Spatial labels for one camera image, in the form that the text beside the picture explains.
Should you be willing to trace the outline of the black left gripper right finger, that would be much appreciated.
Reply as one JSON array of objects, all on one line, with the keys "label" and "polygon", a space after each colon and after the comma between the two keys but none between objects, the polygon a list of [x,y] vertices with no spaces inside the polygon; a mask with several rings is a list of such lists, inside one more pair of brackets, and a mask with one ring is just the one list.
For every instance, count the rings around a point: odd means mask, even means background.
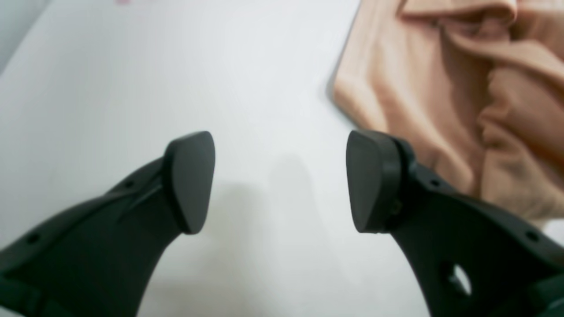
[{"label": "black left gripper right finger", "polygon": [[395,239],[431,316],[563,315],[563,248],[539,229],[458,193],[388,134],[352,131],[346,170],[356,230]]}]

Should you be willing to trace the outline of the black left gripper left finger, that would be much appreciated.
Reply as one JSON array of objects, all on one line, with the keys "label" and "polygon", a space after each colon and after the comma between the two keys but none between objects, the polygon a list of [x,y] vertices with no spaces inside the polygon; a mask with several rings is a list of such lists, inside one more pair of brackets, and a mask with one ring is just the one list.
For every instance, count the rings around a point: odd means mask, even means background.
[{"label": "black left gripper left finger", "polygon": [[25,317],[134,317],[161,255],[205,224],[214,140],[196,132],[110,191],[1,251],[1,307]]}]

